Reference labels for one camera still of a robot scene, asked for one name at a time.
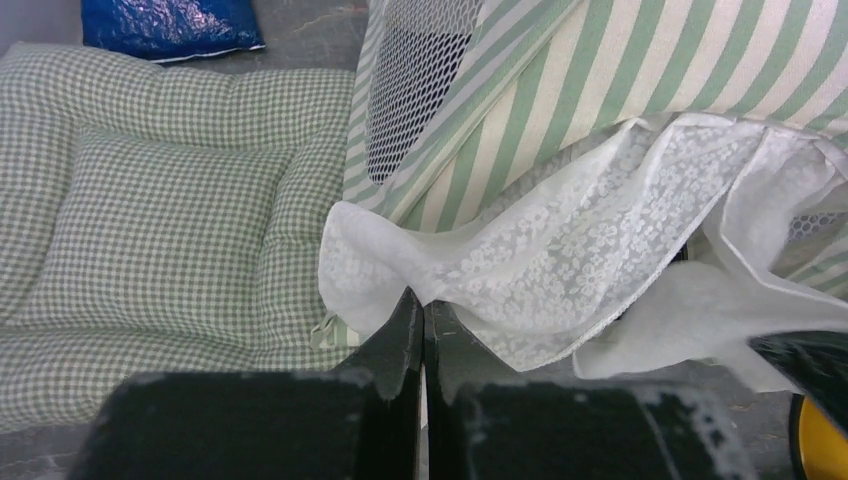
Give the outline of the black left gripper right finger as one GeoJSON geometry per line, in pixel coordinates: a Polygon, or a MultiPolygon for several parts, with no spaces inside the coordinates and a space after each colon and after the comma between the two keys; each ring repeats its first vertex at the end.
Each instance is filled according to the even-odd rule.
{"type": "Polygon", "coordinates": [[[522,374],[436,301],[425,309],[434,479],[752,479],[705,391],[657,380],[522,374]]]}

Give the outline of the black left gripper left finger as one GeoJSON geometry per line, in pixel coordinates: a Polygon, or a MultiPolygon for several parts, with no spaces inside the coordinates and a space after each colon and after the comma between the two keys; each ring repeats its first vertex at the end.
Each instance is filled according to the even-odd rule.
{"type": "Polygon", "coordinates": [[[423,309],[325,372],[150,372],[107,398],[72,479],[414,479],[423,309]]]}

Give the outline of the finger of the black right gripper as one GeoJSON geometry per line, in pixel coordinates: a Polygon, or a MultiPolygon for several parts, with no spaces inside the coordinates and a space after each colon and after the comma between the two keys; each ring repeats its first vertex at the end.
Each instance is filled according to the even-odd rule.
{"type": "Polygon", "coordinates": [[[801,331],[754,337],[748,345],[809,397],[847,436],[847,334],[801,331]]]}

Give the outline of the green striped pet tent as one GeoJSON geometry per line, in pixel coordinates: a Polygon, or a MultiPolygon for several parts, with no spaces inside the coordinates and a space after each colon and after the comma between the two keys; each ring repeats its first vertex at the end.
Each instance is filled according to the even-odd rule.
{"type": "Polygon", "coordinates": [[[317,350],[447,303],[518,371],[847,329],[843,1],[372,1],[317,350]]]}

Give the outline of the green checked pet cushion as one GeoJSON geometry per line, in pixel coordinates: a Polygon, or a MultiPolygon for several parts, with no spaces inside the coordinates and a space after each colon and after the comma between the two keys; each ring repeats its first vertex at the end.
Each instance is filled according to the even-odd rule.
{"type": "Polygon", "coordinates": [[[154,371],[327,370],[318,253],[353,75],[22,43],[1,61],[1,429],[154,371]]]}

